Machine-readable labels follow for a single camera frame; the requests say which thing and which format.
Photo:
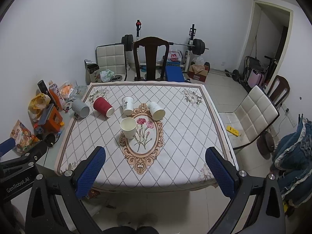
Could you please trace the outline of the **grey mug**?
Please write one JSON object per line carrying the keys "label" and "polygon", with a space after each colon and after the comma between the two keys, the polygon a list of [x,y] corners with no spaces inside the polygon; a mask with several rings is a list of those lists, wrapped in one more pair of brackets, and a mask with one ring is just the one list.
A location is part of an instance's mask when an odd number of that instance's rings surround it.
{"label": "grey mug", "polygon": [[71,105],[71,109],[74,111],[74,117],[77,119],[84,119],[89,115],[89,107],[80,99],[75,99]]}

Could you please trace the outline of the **orange drink bottle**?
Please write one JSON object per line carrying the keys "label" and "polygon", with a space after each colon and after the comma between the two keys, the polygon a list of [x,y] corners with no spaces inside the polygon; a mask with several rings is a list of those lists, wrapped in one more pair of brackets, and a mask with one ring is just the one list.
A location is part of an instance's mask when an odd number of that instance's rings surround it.
{"label": "orange drink bottle", "polygon": [[49,92],[52,95],[54,101],[56,102],[56,105],[60,110],[63,110],[66,106],[66,102],[63,99],[62,95],[60,94],[59,88],[56,83],[53,83],[53,81],[49,81]]}

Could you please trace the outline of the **yellow plastic bag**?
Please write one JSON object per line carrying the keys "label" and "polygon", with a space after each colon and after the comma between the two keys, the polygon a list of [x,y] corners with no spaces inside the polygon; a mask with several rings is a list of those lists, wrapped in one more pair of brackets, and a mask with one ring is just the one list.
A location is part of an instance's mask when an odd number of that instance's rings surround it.
{"label": "yellow plastic bag", "polygon": [[39,120],[39,118],[42,115],[43,110],[50,103],[50,100],[51,98],[44,93],[39,93],[34,98],[31,99],[28,105],[27,112],[28,112],[28,116],[30,120],[33,123]]}

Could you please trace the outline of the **yellow object on floor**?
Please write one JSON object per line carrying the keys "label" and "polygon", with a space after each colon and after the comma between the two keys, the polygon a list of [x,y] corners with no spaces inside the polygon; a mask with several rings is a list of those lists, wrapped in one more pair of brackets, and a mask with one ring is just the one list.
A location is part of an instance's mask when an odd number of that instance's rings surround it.
{"label": "yellow object on floor", "polygon": [[239,137],[241,134],[239,133],[238,130],[236,130],[235,128],[231,127],[230,125],[227,125],[226,130],[231,133],[232,135]]}

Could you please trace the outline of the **shiny gift bag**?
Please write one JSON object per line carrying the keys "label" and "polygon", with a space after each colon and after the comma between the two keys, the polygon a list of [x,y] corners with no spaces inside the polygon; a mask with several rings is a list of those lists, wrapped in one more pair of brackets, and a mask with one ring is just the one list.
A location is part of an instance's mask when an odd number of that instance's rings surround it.
{"label": "shiny gift bag", "polygon": [[89,85],[90,83],[101,82],[99,66],[96,62],[85,59],[85,70],[86,70],[86,83]]}

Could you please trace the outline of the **white paper cup with birds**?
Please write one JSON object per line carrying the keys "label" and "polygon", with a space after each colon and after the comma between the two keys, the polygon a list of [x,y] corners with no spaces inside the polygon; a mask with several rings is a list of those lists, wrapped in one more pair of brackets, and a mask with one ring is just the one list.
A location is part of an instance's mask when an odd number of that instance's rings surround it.
{"label": "white paper cup with birds", "polygon": [[136,120],[132,117],[126,117],[120,122],[121,130],[127,139],[133,139],[136,134]]}

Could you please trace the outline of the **orange toy box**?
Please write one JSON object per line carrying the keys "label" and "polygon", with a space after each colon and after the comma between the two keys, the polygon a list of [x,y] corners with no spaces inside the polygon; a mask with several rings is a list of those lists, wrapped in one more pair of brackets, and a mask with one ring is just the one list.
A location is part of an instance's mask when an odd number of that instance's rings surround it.
{"label": "orange toy box", "polygon": [[38,125],[47,132],[58,133],[61,129],[62,116],[54,106],[49,104],[43,110]]}

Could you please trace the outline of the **dark wooden chair at right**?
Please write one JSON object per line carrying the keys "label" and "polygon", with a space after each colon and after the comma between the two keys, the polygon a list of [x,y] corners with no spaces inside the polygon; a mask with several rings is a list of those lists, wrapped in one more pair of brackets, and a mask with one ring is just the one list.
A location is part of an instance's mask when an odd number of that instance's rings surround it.
{"label": "dark wooden chair at right", "polygon": [[286,78],[276,75],[267,93],[276,107],[279,107],[290,92],[290,85]]}

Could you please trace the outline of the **dark wooden chair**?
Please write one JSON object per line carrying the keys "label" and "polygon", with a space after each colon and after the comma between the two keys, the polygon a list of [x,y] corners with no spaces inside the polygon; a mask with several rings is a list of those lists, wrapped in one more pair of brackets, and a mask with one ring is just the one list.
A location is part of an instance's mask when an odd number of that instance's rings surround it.
{"label": "dark wooden chair", "polygon": [[276,75],[267,93],[276,107],[279,107],[290,92],[290,85],[286,78]]}
{"label": "dark wooden chair", "polygon": [[157,51],[158,47],[148,45],[144,47],[145,50],[145,61],[146,61],[146,77],[141,77],[141,70],[140,70],[140,64],[139,64],[139,57],[137,54],[138,50],[138,44],[143,44],[144,42],[149,42],[150,40],[159,40],[159,41],[166,41],[159,37],[154,36],[148,36],[140,39],[135,43],[134,49],[133,49],[133,56],[134,56],[134,63],[135,63],[135,70],[136,70],[136,76],[134,78],[135,81],[164,81],[164,74],[168,59],[168,53],[170,47],[166,46],[166,51],[163,58],[163,64],[161,66],[161,72],[160,77],[156,78],[156,64],[157,64]]}

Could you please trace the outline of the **white padded chair at right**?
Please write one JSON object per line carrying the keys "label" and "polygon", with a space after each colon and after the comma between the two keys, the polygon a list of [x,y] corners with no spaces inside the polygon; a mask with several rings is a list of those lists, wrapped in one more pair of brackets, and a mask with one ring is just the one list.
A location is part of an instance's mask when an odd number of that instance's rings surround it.
{"label": "white padded chair at right", "polygon": [[234,150],[252,144],[280,116],[273,102],[258,86],[252,88],[236,110],[219,115],[225,127],[231,126],[239,133],[239,136],[227,133]]}

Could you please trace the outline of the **cardboard box on floor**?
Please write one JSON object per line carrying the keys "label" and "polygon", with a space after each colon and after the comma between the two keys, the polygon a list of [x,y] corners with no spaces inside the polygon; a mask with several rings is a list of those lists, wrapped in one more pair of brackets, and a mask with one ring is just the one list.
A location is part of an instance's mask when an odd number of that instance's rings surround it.
{"label": "cardboard box on floor", "polygon": [[205,62],[204,65],[192,64],[188,70],[188,77],[194,80],[205,82],[209,71],[209,62]]}

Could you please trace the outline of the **floral patterned tablecloth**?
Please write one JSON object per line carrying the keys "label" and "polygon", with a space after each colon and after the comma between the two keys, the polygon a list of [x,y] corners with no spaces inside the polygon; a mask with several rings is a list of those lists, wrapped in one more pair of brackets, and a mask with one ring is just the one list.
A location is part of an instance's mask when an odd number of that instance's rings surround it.
{"label": "floral patterned tablecloth", "polygon": [[[205,151],[216,148],[233,165],[237,160],[221,118],[203,85],[178,82],[92,83],[83,102],[92,107],[98,96],[115,109],[107,118],[91,109],[89,115],[67,122],[54,170],[75,169],[102,146],[106,160],[94,187],[109,192],[173,192],[197,190],[215,183]],[[132,115],[123,113],[122,99],[133,97]],[[148,109],[156,102],[166,111],[155,121]],[[136,120],[133,139],[120,127],[126,117]]]}

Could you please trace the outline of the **blue bench pad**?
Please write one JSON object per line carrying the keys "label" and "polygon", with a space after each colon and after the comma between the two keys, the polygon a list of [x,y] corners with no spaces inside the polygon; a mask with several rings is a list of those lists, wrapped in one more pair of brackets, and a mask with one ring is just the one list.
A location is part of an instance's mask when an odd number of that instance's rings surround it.
{"label": "blue bench pad", "polygon": [[166,66],[166,80],[169,82],[184,82],[183,72],[179,66]]}

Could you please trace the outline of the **white padded chair against wall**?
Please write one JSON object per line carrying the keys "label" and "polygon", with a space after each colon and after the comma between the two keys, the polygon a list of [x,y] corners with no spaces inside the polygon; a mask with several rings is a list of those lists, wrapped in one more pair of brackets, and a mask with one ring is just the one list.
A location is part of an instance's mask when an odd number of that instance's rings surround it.
{"label": "white padded chair against wall", "polygon": [[100,79],[100,73],[102,71],[110,70],[114,72],[114,75],[121,75],[122,81],[127,79],[127,62],[125,45],[122,43],[115,43],[110,45],[101,45],[96,47],[95,50],[96,64],[98,70],[95,71],[95,75]]}

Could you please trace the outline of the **blue denim clothing pile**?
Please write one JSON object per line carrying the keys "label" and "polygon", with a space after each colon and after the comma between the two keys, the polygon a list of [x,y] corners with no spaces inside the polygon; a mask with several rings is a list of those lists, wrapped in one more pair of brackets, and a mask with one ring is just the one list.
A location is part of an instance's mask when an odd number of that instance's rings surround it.
{"label": "blue denim clothing pile", "polygon": [[298,208],[311,198],[311,121],[299,116],[297,130],[284,136],[272,157],[282,199]]}

